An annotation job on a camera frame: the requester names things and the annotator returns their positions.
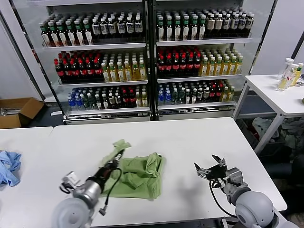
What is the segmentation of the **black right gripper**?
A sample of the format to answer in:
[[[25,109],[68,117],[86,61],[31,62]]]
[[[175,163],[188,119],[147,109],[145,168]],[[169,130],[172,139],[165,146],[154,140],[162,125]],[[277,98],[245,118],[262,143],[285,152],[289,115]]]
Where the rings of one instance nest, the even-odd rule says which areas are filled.
[[[220,158],[217,155],[212,155],[215,161],[218,163],[217,165],[210,167],[208,169],[201,168],[197,163],[194,163],[196,173],[201,178],[207,178],[207,180],[218,180],[224,179],[226,175],[227,166],[225,158]]]

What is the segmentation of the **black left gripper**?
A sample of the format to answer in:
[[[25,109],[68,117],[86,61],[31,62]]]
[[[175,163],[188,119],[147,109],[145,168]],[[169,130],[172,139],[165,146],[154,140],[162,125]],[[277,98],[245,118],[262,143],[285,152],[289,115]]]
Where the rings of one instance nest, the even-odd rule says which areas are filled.
[[[106,182],[109,179],[111,172],[114,171],[116,168],[118,168],[118,164],[119,164],[118,160],[121,160],[121,158],[124,155],[124,151],[125,150],[120,150],[115,157],[116,159],[112,159],[108,161],[103,167],[101,167],[97,171],[96,180],[98,182]]]

